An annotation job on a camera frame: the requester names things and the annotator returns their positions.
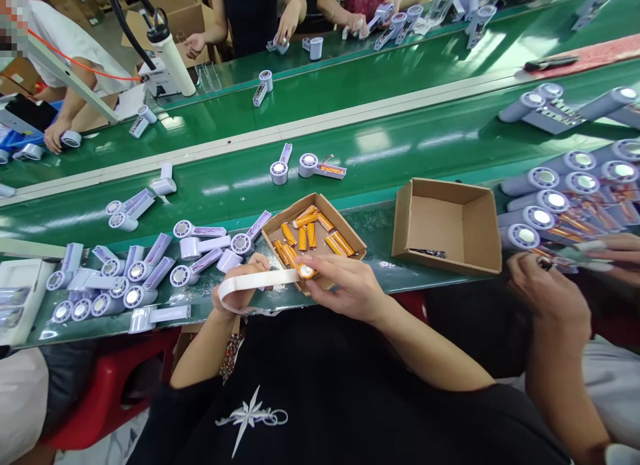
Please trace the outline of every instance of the white graphic print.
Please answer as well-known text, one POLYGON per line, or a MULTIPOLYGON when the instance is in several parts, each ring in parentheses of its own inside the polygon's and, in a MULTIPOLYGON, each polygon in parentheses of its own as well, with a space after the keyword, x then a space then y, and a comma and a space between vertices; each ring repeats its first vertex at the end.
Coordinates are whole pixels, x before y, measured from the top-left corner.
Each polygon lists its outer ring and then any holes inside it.
POLYGON ((266 410, 260 410, 260 405, 262 402, 258 404, 255 401, 258 399, 258 390, 260 390, 260 386, 255 389, 255 393, 251 399, 251 403, 247 405, 246 402, 242 402, 242 407, 234 410, 229 418, 223 418, 221 420, 216 420, 215 424, 218 426, 226 425, 230 422, 233 422, 233 425, 240 424, 240 430, 238 430, 238 438, 235 441, 235 447, 233 447, 233 453, 231 454, 231 458, 235 456, 235 451, 238 449, 238 445, 240 445, 240 440, 242 440, 242 435, 244 435, 245 430, 247 429, 247 425, 251 425, 251 428, 255 427, 256 423, 264 423, 264 425, 268 426, 276 426, 276 425, 284 425, 289 421, 289 414, 284 410, 274 410, 271 411, 270 408, 266 410), (282 421, 278 420, 276 413, 282 413, 285 416, 285 419, 282 421))

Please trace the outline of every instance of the adhesive tape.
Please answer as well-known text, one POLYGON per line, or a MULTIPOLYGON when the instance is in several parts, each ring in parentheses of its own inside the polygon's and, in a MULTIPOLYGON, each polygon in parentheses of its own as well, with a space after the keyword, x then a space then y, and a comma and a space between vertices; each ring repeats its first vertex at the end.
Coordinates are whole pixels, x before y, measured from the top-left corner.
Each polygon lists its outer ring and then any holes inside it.
POLYGON ((218 288, 218 297, 220 303, 229 312, 233 312, 238 315, 247 315, 250 313, 258 313, 262 315, 271 314, 270 310, 258 307, 246 307, 242 310, 233 308, 225 303, 225 297, 232 292, 238 290, 251 290, 252 288, 268 287, 273 285, 281 285, 287 283, 299 282, 300 276, 295 268, 289 268, 287 270, 272 270, 271 272, 260 272, 257 274, 240 275, 228 278, 223 281, 218 288))

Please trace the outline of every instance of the long fingernail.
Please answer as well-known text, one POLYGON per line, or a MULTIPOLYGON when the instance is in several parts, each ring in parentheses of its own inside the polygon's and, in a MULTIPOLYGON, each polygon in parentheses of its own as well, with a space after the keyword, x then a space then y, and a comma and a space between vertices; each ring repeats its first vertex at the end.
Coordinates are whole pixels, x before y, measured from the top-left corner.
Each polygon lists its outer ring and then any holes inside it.
POLYGON ((604 262, 579 262, 578 266, 593 272, 610 272, 613 270, 613 265, 604 262))
POLYGON ((592 240, 591 242, 582 242, 573 245, 573 248, 581 252, 604 252, 607 250, 607 244, 602 240, 592 240))

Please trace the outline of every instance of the wire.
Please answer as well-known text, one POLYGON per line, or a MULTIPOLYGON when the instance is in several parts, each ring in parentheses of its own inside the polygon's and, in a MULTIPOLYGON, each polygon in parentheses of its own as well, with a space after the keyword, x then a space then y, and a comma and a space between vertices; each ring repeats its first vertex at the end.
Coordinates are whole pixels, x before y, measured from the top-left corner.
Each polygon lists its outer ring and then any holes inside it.
POLYGON ((60 52, 58 49, 56 49, 54 46, 52 46, 49 42, 47 42, 46 40, 44 40, 42 37, 40 37, 38 34, 36 34, 34 31, 32 31, 31 29, 28 29, 29 33, 34 36, 36 39, 38 39, 40 42, 42 42, 44 45, 46 45, 48 48, 50 48, 52 51, 57 52, 58 54, 62 55, 66 60, 69 60, 71 62, 73 62, 76 65, 79 65, 80 67, 82 67, 83 69, 86 69, 90 72, 93 72, 94 74, 98 74, 98 75, 102 75, 103 77, 108 77, 110 79, 117 79, 117 80, 124 80, 124 81, 133 81, 133 82, 142 82, 142 79, 140 77, 116 77, 115 75, 109 75, 107 73, 104 72, 100 72, 97 71, 95 69, 92 69, 90 67, 87 67, 84 64, 81 64, 78 61, 73 60, 72 58, 66 56, 65 54, 63 54, 62 52, 60 52))

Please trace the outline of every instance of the red chair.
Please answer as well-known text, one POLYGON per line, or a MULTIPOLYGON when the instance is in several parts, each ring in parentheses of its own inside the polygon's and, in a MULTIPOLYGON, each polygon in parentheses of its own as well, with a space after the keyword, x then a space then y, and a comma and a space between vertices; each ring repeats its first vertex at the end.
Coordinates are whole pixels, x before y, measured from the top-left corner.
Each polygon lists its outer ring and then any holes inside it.
POLYGON ((161 382, 168 382, 173 369, 173 348, 179 335, 179 328, 162 330, 136 337, 134 342, 128 340, 126 346, 116 351, 98 353, 86 394, 80 397, 56 433, 42 443, 58 450, 84 450, 148 408, 151 397, 123 407, 121 400, 127 379, 140 364, 162 354, 161 382))

